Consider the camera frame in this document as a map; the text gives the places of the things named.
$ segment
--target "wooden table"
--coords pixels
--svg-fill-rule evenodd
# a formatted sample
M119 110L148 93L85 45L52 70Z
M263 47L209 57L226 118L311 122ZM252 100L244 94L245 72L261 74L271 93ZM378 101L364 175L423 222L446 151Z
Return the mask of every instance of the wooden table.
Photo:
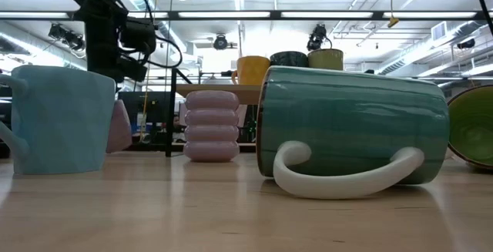
M222 90L233 92L240 99L242 105L258 105L260 98L260 86L240 86L240 85L204 85L204 84L179 84L176 91L183 97L192 91L199 90Z
M448 161L423 187L359 200L297 199L253 154L190 163L109 156L103 171L12 176L0 163L0 250L492 251L493 176Z

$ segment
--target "pitcher handle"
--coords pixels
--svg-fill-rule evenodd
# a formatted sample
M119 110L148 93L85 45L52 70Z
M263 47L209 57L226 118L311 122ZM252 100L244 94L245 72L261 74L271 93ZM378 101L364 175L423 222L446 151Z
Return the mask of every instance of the pitcher handle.
M238 71L234 71L233 74L231 74L231 80L233 81L233 84L238 84L236 81L236 77L238 76Z
M424 162L424 154L420 149L405 147L390 158L388 165L351 175L310 176L287 168L306 162L310 156L311 149L306 143L283 143L277 151L273 166L277 185L295 196L313 199L362 197L393 186Z
M25 95L29 89L28 83L24 79L17 79L7 75L0 75L0 83L10 86L12 94L16 96ZM0 138L17 157L24 157L29 151L27 142L16 136L3 122L0 122Z

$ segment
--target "glazed ceramic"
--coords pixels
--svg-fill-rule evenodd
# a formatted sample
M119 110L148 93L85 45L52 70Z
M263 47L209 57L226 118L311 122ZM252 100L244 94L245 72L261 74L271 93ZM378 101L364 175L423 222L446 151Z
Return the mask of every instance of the glazed ceramic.
M339 70L344 69L344 53L338 49L318 49L308 54L311 68Z
M272 66L308 67L307 55L302 52L277 52L270 56Z
M107 153L122 151L132 145L132 127L125 103L121 99L115 101L111 124L109 125Z
M77 173L102 167L115 81L93 72L20 66L0 75L12 87L12 131L0 138L20 174Z
M469 165L493 169L493 86L479 86L448 102L450 149Z
M244 56L238 59L236 66L238 70L231 75L234 84L238 84L238 76L240 85L260 86L270 67L270 60L262 56Z
M189 93L186 96L189 110L185 115L185 156L195 162L228 162L238 155L238 115L235 111L238 105L238 97L231 92Z
M257 122L260 172L310 198L429 182L448 143L435 84L363 73L272 66Z

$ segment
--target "yellow mug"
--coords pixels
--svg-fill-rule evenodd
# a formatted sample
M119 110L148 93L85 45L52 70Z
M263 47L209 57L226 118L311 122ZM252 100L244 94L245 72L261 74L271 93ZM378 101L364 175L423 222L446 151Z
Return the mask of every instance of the yellow mug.
M236 77L239 77L240 85L261 86L263 77L270 67L270 60L263 56L244 56L236 63L237 71L231 75L234 84L238 84Z

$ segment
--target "ribbed pink vase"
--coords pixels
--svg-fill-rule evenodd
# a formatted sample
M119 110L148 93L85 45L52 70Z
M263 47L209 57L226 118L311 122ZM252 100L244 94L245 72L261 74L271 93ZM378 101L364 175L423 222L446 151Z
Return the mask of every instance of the ribbed pink vase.
M240 153L238 97L226 91L195 91L186 96L186 144L183 152L195 162L228 162Z

